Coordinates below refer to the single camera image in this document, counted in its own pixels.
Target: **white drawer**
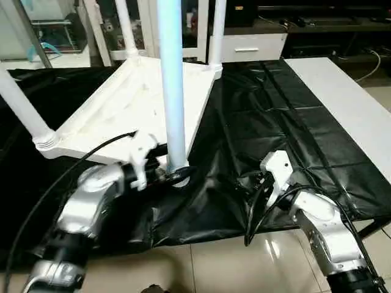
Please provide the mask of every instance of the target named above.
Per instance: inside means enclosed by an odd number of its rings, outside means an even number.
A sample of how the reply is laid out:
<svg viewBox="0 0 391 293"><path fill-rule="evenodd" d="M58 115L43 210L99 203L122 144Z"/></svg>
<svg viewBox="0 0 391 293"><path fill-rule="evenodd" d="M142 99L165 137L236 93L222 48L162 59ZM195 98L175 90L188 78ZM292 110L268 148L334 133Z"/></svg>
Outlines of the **white drawer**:
<svg viewBox="0 0 391 293"><path fill-rule="evenodd" d="M225 35L221 62L277 60L286 39L287 34Z"/></svg>

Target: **drawer handle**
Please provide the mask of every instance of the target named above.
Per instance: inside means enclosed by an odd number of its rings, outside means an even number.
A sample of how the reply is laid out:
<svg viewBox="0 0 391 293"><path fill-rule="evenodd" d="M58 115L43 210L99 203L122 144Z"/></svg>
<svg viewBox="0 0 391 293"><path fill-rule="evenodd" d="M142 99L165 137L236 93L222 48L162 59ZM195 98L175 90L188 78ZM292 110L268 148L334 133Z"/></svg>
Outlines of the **drawer handle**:
<svg viewBox="0 0 391 293"><path fill-rule="evenodd" d="M235 52L257 52L259 51L258 48L239 48L235 49Z"/></svg>

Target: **blue pole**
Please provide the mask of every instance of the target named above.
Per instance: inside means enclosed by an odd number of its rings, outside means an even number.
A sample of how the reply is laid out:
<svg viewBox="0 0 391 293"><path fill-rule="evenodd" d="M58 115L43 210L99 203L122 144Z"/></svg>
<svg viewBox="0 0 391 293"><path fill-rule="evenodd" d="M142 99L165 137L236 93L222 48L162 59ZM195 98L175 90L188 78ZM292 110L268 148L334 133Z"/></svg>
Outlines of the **blue pole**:
<svg viewBox="0 0 391 293"><path fill-rule="evenodd" d="M158 0L159 45L169 172L186 163L181 0Z"/></svg>

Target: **wrinkled black plastic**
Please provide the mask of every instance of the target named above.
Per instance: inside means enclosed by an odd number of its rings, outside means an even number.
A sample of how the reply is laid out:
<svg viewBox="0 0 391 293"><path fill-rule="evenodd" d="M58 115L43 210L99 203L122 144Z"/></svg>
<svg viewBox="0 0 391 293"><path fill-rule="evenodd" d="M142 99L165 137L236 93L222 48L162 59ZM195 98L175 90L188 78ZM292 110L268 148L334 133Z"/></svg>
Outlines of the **wrinkled black plastic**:
<svg viewBox="0 0 391 293"><path fill-rule="evenodd" d="M56 129L113 72L112 68L12 71ZM0 109L0 227L5 257L12 237L43 191L75 160L44 159L9 109ZM258 188L259 162L287 150L294 180L327 189L353 219L391 215L391 186L285 62L225 68L215 82L189 157L197 167L182 190L156 187L118 198L97 253L134 253L243 235ZM61 196L86 162L64 180L34 217L21 243L32 249L50 226ZM264 210L255 207L254 223ZM293 228L275 210L259 231ZM26 262L27 254L20 254Z"/></svg>

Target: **white table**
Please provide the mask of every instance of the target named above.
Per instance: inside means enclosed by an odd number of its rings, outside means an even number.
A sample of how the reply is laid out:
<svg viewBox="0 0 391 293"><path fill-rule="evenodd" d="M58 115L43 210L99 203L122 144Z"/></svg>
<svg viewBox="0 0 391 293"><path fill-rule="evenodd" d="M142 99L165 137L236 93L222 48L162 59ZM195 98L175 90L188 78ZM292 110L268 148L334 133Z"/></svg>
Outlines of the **white table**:
<svg viewBox="0 0 391 293"><path fill-rule="evenodd" d="M328 58L285 61L391 183L391 113Z"/></svg>

